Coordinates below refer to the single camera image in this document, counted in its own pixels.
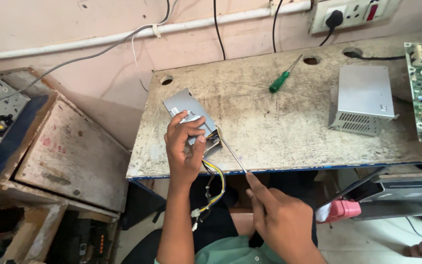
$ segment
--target power supply unit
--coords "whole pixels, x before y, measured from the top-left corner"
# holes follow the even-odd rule
[[[377,136],[395,118],[388,68],[342,65],[332,89],[329,129]]]
[[[206,117],[206,122],[199,127],[200,129],[204,129],[206,131],[204,134],[206,137],[206,149],[204,151],[205,158],[222,148],[222,142],[213,119],[204,110],[200,102],[191,95],[187,88],[172,95],[162,103],[172,117],[175,117],[175,115],[181,111],[188,111],[187,116],[184,117],[180,123],[193,121],[201,116]],[[195,140],[196,136],[190,136],[188,137],[187,142],[190,145],[193,145]]]

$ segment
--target pink wall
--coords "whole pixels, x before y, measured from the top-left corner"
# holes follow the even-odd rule
[[[266,7],[266,0],[218,0],[218,13]],[[166,12],[165,0],[0,1],[0,51],[37,47],[131,31],[158,22]],[[179,0],[169,22],[212,16],[211,0]],[[229,59],[273,51],[272,18],[236,22],[220,27]],[[309,35],[308,13],[280,15],[278,51],[316,46],[324,34]],[[387,36],[422,30],[422,0],[403,0],[387,22],[345,29],[326,43]],[[27,58],[2,60],[0,70],[32,66],[46,70],[69,59],[90,55],[104,46]],[[135,48],[145,85],[151,70],[214,62],[222,59],[214,27],[137,39]],[[130,42],[106,54],[67,65],[52,73],[59,90],[128,148],[133,147],[147,97],[134,67]]]

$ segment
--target floor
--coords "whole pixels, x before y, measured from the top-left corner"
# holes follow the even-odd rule
[[[134,246],[152,230],[161,228],[164,214],[156,224],[154,215],[120,233],[120,245],[115,264],[120,264]],[[410,218],[422,234],[422,221]],[[422,264],[422,258],[401,255],[406,246],[422,241],[405,218],[341,222],[317,226],[318,248],[328,263],[334,264]]]

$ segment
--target black pants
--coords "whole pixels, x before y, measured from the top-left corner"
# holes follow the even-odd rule
[[[287,195],[301,199],[315,210],[316,204],[314,199],[315,183],[314,178],[317,171],[292,171],[273,173],[270,176],[268,188],[276,188]],[[198,207],[207,205],[205,197],[205,186],[208,184],[210,177],[198,177],[191,185],[190,189],[190,208],[194,210]],[[211,182],[210,194],[215,196],[221,191],[220,178],[215,177]],[[211,207],[210,213],[198,222],[198,228],[193,232],[193,243],[195,253],[207,245],[227,237],[238,236],[237,230],[229,213],[228,207],[236,202],[236,191],[232,188],[226,189],[226,193],[222,199]],[[154,263],[159,246],[162,230],[158,229],[147,235],[123,260],[122,264],[129,263]],[[318,245],[317,230],[315,223],[315,213],[312,217],[312,241],[315,246]],[[263,239],[255,232],[249,241],[250,247],[261,247]]]

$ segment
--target ventilated metal grille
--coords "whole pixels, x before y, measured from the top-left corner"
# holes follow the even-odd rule
[[[364,135],[378,135],[385,124],[390,121],[388,118],[372,117],[360,114],[351,114],[338,111],[331,129],[354,132]]]

